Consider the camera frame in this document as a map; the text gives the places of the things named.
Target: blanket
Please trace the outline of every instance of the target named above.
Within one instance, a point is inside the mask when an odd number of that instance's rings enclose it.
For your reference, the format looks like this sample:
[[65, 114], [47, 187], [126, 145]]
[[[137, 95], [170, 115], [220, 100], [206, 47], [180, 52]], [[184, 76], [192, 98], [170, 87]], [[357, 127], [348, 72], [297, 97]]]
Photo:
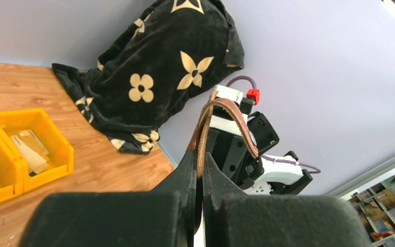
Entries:
[[101, 54], [97, 68], [52, 70], [87, 121], [120, 152], [148, 154], [187, 100], [243, 68], [220, 0], [157, 0]]

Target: brown strap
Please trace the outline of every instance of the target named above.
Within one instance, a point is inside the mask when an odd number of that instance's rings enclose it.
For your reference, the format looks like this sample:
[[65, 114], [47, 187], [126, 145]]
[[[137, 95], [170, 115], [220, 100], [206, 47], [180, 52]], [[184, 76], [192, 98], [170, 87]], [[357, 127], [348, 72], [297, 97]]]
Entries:
[[208, 103], [203, 107], [193, 137], [190, 141], [189, 148], [195, 149], [197, 147], [197, 177], [202, 177], [204, 171], [205, 147], [207, 144], [207, 137], [209, 126], [212, 117], [212, 110], [215, 105], [225, 110], [231, 118], [236, 122], [246, 143], [247, 149], [254, 158], [258, 157], [258, 149], [252, 141], [246, 122], [243, 119], [242, 113], [237, 105], [229, 99], [216, 99], [216, 90], [210, 96]]

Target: wooden surface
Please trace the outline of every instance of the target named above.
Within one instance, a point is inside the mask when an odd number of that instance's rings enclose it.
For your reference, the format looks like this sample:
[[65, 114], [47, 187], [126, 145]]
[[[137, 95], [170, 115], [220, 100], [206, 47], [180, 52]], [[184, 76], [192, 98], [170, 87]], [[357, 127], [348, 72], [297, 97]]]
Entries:
[[148, 156], [121, 154], [93, 129], [49, 68], [0, 63], [0, 111], [43, 108], [75, 149], [75, 171], [0, 204], [0, 246], [15, 246], [38, 203], [57, 191], [150, 190], [172, 170], [156, 147]]

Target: cable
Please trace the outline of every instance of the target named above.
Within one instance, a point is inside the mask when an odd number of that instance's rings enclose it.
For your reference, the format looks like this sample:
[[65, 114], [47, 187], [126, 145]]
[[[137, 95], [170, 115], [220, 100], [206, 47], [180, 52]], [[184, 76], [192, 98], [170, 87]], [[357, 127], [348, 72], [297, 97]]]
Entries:
[[321, 173], [321, 170], [319, 168], [317, 168], [315, 166], [312, 166], [312, 165], [308, 165], [308, 164], [302, 163], [302, 162], [297, 163], [295, 161], [275, 159], [275, 158], [269, 157], [269, 156], [267, 156], [265, 154], [263, 154], [261, 157], [264, 158], [265, 160], [268, 160], [268, 161], [271, 161], [271, 162], [275, 162], [276, 161], [276, 162], [280, 162], [280, 163], [299, 165], [299, 166], [303, 166], [303, 167], [308, 167], [308, 168], [314, 169], [315, 171], [310, 171], [309, 172], [310, 174], [319, 174], [319, 173]]
[[252, 89], [257, 89], [257, 83], [249, 76], [237, 76], [234, 77], [232, 80], [230, 80], [228, 82], [228, 84], [226, 85], [227, 87], [230, 87], [234, 82], [238, 81], [238, 80], [246, 80], [249, 81], [250, 84], [252, 85]]

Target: brown leather strap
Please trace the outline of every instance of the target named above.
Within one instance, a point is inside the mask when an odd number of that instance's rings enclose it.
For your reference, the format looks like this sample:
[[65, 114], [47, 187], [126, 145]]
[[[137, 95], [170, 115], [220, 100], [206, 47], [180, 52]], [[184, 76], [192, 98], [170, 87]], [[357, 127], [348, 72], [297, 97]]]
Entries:
[[236, 122], [240, 129], [240, 132], [244, 138], [247, 149], [251, 155], [255, 158], [258, 157], [258, 149], [250, 137], [249, 130], [245, 120], [243, 119], [242, 113], [237, 105], [229, 99], [219, 98], [215, 99], [217, 95], [216, 90], [212, 92], [208, 103], [203, 107], [199, 121], [197, 122], [196, 129], [194, 130], [193, 137], [190, 141], [189, 148], [197, 148], [197, 177], [202, 177], [204, 171], [204, 158], [205, 158], [205, 148], [207, 144], [207, 137], [209, 126], [212, 117], [213, 107], [215, 105], [221, 107], [225, 110], [231, 118]]

